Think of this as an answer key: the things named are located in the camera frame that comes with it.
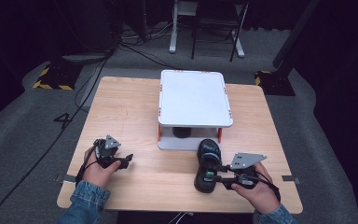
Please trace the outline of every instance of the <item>gray carpet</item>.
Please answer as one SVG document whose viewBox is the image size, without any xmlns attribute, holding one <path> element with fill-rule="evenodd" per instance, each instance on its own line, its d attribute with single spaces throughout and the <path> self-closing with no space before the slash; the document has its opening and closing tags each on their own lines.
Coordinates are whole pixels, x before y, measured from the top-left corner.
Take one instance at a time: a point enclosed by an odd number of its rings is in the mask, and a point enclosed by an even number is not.
<svg viewBox="0 0 358 224">
<path fill-rule="evenodd" d="M 188 30 L 179 34 L 175 54 L 168 53 L 168 36 L 134 49 L 154 54 L 186 70 L 220 72 L 226 83 L 254 85 L 255 71 L 275 70 L 272 60 L 288 34 L 286 31 L 243 32 L 241 43 L 245 57 L 234 58 L 233 63 L 228 61 L 229 47 L 227 52 L 222 51 L 222 56 L 213 57 L 204 55 L 200 49 L 196 51 L 196 58 L 190 60 Z M 60 133 L 62 124 L 53 120 L 63 113 L 75 114 L 75 101 L 79 105 L 85 99 L 90 83 L 98 74 L 97 64 L 85 66 L 74 91 L 33 89 L 45 65 L 40 64 L 24 77 L 25 93 L 0 113 L 0 202 Z M 101 77 L 159 78 L 162 69 L 169 68 L 152 63 L 137 53 L 118 49 L 106 63 Z M 313 89 L 296 71 L 289 79 L 296 97 L 266 98 L 289 166 L 299 180 L 297 189 L 304 211 L 295 218 L 300 223 L 358 223 L 351 184 L 313 116 Z M 92 97 L 93 94 L 85 105 L 90 105 Z M 61 184 L 54 178 L 66 173 L 86 117 L 87 113 L 83 111 L 76 114 L 46 157 L 2 204 L 0 223 L 53 223 L 64 212 L 56 204 Z M 116 219 L 116 211 L 104 211 L 101 223 L 116 223 Z"/>
</svg>

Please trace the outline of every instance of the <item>white cable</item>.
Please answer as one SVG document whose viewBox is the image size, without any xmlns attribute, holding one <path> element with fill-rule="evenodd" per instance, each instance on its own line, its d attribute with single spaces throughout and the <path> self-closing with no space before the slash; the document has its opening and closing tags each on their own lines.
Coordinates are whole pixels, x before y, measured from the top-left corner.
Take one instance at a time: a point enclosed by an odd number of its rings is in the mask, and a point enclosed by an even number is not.
<svg viewBox="0 0 358 224">
<path fill-rule="evenodd" d="M 169 27 L 171 24 L 173 24 L 173 21 L 170 22 L 168 25 L 166 25 L 162 30 L 160 30 L 156 35 L 159 35 L 159 33 L 163 32 L 167 27 Z"/>
<path fill-rule="evenodd" d="M 168 224 L 171 224 L 171 222 L 173 222 L 174 220 L 176 220 L 177 217 L 179 217 L 182 213 L 179 213 L 178 215 L 176 215 L 176 217 L 174 217 Z"/>
<path fill-rule="evenodd" d="M 181 220 L 186 214 L 187 214 L 187 213 L 182 214 L 182 216 L 179 217 L 179 219 L 176 221 L 176 224 L 178 224 L 178 223 L 180 222 L 180 220 Z"/>
</svg>

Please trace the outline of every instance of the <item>right hand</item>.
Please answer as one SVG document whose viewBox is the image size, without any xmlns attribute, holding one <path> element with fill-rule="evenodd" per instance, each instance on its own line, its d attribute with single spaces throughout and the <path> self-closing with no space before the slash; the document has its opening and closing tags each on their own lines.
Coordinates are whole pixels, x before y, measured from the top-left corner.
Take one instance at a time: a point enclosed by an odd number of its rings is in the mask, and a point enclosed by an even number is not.
<svg viewBox="0 0 358 224">
<path fill-rule="evenodd" d="M 272 183 L 272 178 L 261 162 L 255 164 L 255 170 L 264 175 Z M 258 175 L 259 178 L 266 180 L 264 176 Z M 232 184 L 231 187 L 243 198 L 247 199 L 251 205 L 261 214 L 268 214 L 280 206 L 278 199 L 268 185 L 258 182 L 253 189 L 246 189 L 238 184 Z"/>
</svg>

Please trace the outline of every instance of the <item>hand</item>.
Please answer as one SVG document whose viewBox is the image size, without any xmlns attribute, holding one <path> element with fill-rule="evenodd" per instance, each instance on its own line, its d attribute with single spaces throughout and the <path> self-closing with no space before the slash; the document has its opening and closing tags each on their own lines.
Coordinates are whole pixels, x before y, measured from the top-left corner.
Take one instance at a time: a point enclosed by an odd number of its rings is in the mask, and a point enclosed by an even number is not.
<svg viewBox="0 0 358 224">
<path fill-rule="evenodd" d="M 89 155 L 90 150 L 92 150 L 92 148 L 89 148 L 89 150 L 85 152 L 84 159 L 87 158 L 87 155 Z M 89 160 L 87 161 L 86 167 L 89 164 L 91 165 L 84 172 L 83 180 L 104 189 L 109 182 L 109 178 L 112 173 L 114 173 L 117 170 L 118 166 L 120 166 L 121 161 L 115 161 L 110 166 L 106 167 L 106 169 L 104 169 L 97 162 L 97 158 L 95 157 L 95 151 L 93 150 L 91 156 L 89 157 Z"/>
<path fill-rule="evenodd" d="M 255 164 L 255 170 L 264 175 L 272 183 L 272 178 L 261 162 Z M 232 184 L 231 187 L 243 198 L 247 199 L 251 205 L 261 214 L 268 214 L 280 205 L 275 193 L 268 185 L 258 182 L 253 189 L 246 189 L 240 185 Z"/>
</svg>

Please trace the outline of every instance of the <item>black cable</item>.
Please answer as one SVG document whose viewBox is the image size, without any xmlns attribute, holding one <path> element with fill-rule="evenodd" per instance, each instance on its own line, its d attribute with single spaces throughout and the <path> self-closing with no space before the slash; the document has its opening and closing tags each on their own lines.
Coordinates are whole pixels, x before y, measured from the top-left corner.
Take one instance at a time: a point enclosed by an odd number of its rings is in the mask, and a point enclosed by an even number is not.
<svg viewBox="0 0 358 224">
<path fill-rule="evenodd" d="M 94 150 L 95 150 L 95 146 L 89 151 L 89 154 L 87 155 L 87 158 L 83 161 L 83 164 L 80 166 L 80 170 L 81 170 L 81 169 L 86 170 L 87 168 L 89 168 L 90 165 L 92 165 L 93 163 L 97 162 L 97 161 L 92 162 L 91 164 L 89 164 L 88 166 L 86 166 L 87 161 L 89 161 L 89 158 L 90 158 L 90 156 L 91 156 L 91 154 L 92 154 L 92 152 L 93 152 Z"/>
<path fill-rule="evenodd" d="M 121 43 L 123 44 L 126 44 L 127 46 L 129 47 L 135 47 L 135 46 L 142 46 L 143 44 L 147 43 L 148 41 L 151 41 L 151 40 L 157 40 L 157 39 L 160 39 L 162 38 L 163 36 L 167 35 L 167 32 L 170 30 L 169 27 L 170 25 L 172 24 L 169 23 L 168 25 L 162 27 L 162 28 L 159 28 L 159 30 L 156 30 L 158 28 L 155 28 L 155 27 L 152 27 L 152 28 L 148 28 L 148 29 L 151 29 L 150 32 L 146 33 L 145 36 L 148 37 L 147 39 L 143 40 L 140 36 L 138 36 L 136 33 L 131 33 L 130 30 L 125 30 L 125 32 L 129 32 L 130 34 L 129 35 L 126 35 L 126 36 L 122 36 L 122 40 L 121 40 Z M 136 38 L 136 42 L 135 43 L 129 43 L 129 42 L 126 42 L 124 41 L 123 39 L 130 39 L 130 38 Z"/>
<path fill-rule="evenodd" d="M 126 46 L 126 45 L 124 45 L 124 44 L 121 44 L 121 43 L 120 43 L 119 45 L 122 46 L 122 47 L 124 47 L 124 48 L 126 48 L 126 49 L 130 49 L 130 50 L 132 50 L 132 51 L 135 52 L 135 53 L 138 53 L 138 54 L 144 56 L 146 59 L 152 61 L 153 63 L 157 63 L 157 64 L 162 65 L 162 66 L 165 66 L 165 67 L 170 67 L 170 68 L 175 69 L 175 70 L 185 70 L 185 69 L 183 69 L 183 68 L 178 68 L 178 67 L 175 67 L 175 66 L 170 65 L 170 64 L 167 64 L 167 63 L 157 62 L 156 60 L 154 60 L 154 59 L 152 59 L 152 58 L 146 56 L 146 54 L 149 54 L 149 53 L 141 52 L 141 51 L 139 51 L 139 50 L 133 49 L 133 48 L 128 47 L 128 46 Z"/>
<path fill-rule="evenodd" d="M 82 111 L 84 111 L 84 112 L 86 112 L 86 113 L 89 113 L 89 111 L 83 109 L 82 107 L 80 107 L 80 105 L 77 104 L 77 96 L 78 96 L 78 94 L 80 93 L 80 91 L 86 86 L 86 84 L 89 83 L 90 79 L 95 75 L 95 71 L 97 71 L 97 67 L 98 67 L 100 64 L 101 64 L 101 62 L 99 62 L 99 63 L 97 64 L 97 66 L 95 66 L 94 71 L 92 72 L 92 75 L 86 80 L 86 82 L 83 84 L 83 86 L 80 87 L 80 89 L 77 91 L 76 96 L 75 96 L 75 105 L 76 105 L 76 107 L 77 107 L 77 108 L 80 108 Z"/>
<path fill-rule="evenodd" d="M 94 162 L 92 162 L 92 163 L 90 163 L 88 166 L 86 166 L 86 168 L 84 168 L 85 170 L 87 170 L 87 168 L 89 168 L 89 166 L 91 166 L 92 164 L 94 164 L 94 163 L 97 163 L 97 161 L 94 161 Z"/>
<path fill-rule="evenodd" d="M 94 84 L 91 87 L 91 90 L 89 91 L 89 94 L 87 95 L 85 101 L 81 104 L 80 107 L 82 107 L 87 99 L 90 97 L 92 90 L 95 87 L 95 84 L 103 70 L 104 65 L 106 64 L 108 58 L 105 59 L 105 61 L 103 62 L 102 67 L 100 68 L 100 71 L 98 73 L 98 76 L 94 82 Z M 80 108 L 77 109 L 77 111 L 75 112 L 75 114 L 69 119 L 69 120 L 73 120 L 73 118 L 77 115 L 77 113 L 80 111 Z M 54 141 L 51 143 L 51 145 L 48 147 L 48 149 L 45 151 L 45 153 L 43 153 L 43 155 L 39 158 L 39 160 L 37 160 L 37 162 L 31 167 L 30 170 L 28 170 L 28 172 L 21 178 L 21 180 L 10 190 L 10 192 L 1 200 L 0 202 L 0 207 L 2 206 L 2 204 L 6 201 L 6 199 L 14 192 L 14 190 L 17 189 L 17 187 L 25 180 L 26 177 L 28 177 L 28 175 L 34 170 L 34 168 L 46 157 L 46 155 L 48 155 L 48 153 L 51 151 L 51 149 L 54 147 L 54 145 L 57 143 L 57 141 L 61 138 L 62 134 L 65 132 L 66 128 L 69 126 L 71 122 L 68 122 L 66 125 L 63 125 L 60 133 L 57 135 L 57 137 L 54 139 Z"/>
<path fill-rule="evenodd" d="M 109 58 L 110 56 L 112 56 L 112 52 L 105 54 L 102 57 L 99 58 L 92 58 L 92 59 L 82 59 L 82 60 L 71 60 L 71 59 L 65 59 L 69 64 L 71 65 L 89 65 L 89 64 L 93 64 L 93 63 L 100 63 L 103 60 L 105 60 L 106 58 Z"/>
<path fill-rule="evenodd" d="M 245 178 L 250 179 L 250 180 L 255 180 L 255 181 L 259 181 L 262 182 L 263 184 L 266 184 L 267 186 L 269 186 L 270 189 L 272 189 L 272 191 L 275 193 L 275 196 L 278 199 L 278 202 L 281 202 L 281 194 L 279 192 L 279 188 L 276 187 L 274 184 L 272 184 L 272 182 L 269 181 L 268 178 L 266 178 L 266 180 L 256 177 L 256 176 L 251 176 L 251 175 L 246 175 L 246 174 L 242 174 Z"/>
<path fill-rule="evenodd" d="M 133 52 L 134 52 L 133 50 L 122 49 L 121 47 L 118 47 L 118 49 L 123 50 L 123 51 L 126 51 L 126 52 L 131 52 L 131 53 L 133 53 Z M 163 64 L 164 64 L 164 66 L 166 66 L 166 67 L 171 67 L 171 68 L 174 68 L 174 69 L 175 69 L 175 67 L 174 67 L 174 66 L 172 66 L 172 65 L 170 65 L 170 64 L 168 64 L 168 63 L 166 63 L 166 62 L 162 61 L 159 57 L 157 57 L 157 56 L 156 56 L 156 55 L 154 55 L 154 54 L 151 54 L 151 53 L 146 53 L 146 52 L 143 52 L 143 51 L 140 51 L 140 50 L 137 50 L 137 51 L 138 51 L 138 52 L 141 52 L 141 53 L 143 53 L 143 54 L 148 54 L 148 55 L 150 55 L 150 56 L 152 56 L 152 57 L 155 57 L 155 58 L 156 58 L 156 60 L 158 60 L 158 61 L 160 61 L 161 63 L 163 63 Z"/>
</svg>

